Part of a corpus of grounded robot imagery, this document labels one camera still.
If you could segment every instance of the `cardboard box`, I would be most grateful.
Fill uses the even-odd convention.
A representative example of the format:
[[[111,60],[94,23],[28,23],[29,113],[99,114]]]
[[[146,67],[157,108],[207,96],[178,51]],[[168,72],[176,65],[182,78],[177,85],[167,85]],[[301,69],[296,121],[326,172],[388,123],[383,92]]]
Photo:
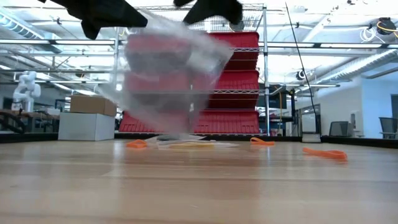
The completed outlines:
[[[116,106],[101,96],[73,95],[70,99],[71,113],[91,113],[116,116]]]
[[[61,113],[58,140],[101,141],[114,139],[114,116]]]

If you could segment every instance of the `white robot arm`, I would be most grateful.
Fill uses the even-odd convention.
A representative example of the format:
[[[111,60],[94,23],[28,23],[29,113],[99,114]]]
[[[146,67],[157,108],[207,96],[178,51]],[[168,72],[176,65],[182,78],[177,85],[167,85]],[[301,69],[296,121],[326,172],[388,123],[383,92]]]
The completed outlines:
[[[39,84],[35,83],[36,72],[26,71],[19,76],[19,83],[13,94],[13,110],[22,108],[22,102],[25,101],[25,111],[33,111],[34,98],[41,95],[41,88]]]

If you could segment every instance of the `orange object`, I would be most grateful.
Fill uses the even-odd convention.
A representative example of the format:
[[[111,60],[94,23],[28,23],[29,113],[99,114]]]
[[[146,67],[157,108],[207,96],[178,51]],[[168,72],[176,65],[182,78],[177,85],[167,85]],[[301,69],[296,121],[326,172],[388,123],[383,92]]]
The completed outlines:
[[[273,146],[275,144],[274,141],[266,142],[259,138],[255,138],[255,137],[250,139],[250,143],[253,145],[258,145],[258,146]]]
[[[338,150],[321,151],[321,150],[314,150],[308,147],[304,147],[303,152],[306,152],[314,156],[321,156],[330,159],[347,159],[347,154],[343,151],[338,151]]]
[[[127,147],[133,147],[133,148],[136,148],[136,149],[142,149],[142,148],[147,147],[147,142],[145,142],[144,140],[138,139],[138,140],[135,140],[135,141],[127,143],[126,146]]]

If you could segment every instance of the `chair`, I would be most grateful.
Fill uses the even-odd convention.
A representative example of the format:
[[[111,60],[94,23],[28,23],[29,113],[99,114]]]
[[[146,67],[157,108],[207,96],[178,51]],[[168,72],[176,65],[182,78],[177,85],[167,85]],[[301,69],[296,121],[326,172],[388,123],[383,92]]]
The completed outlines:
[[[353,126],[348,121],[334,121],[330,123],[329,136],[352,137]]]
[[[395,139],[398,135],[398,119],[397,118],[379,118],[383,139]]]

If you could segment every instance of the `plastic bag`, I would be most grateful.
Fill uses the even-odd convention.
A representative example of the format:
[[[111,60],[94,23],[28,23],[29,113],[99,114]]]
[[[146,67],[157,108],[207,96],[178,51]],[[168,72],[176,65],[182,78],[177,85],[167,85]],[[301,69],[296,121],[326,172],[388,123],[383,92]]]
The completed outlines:
[[[112,74],[122,77],[122,90],[106,84],[100,93],[157,132],[189,133],[233,51],[181,22],[142,14],[148,25],[131,30],[123,72]]]

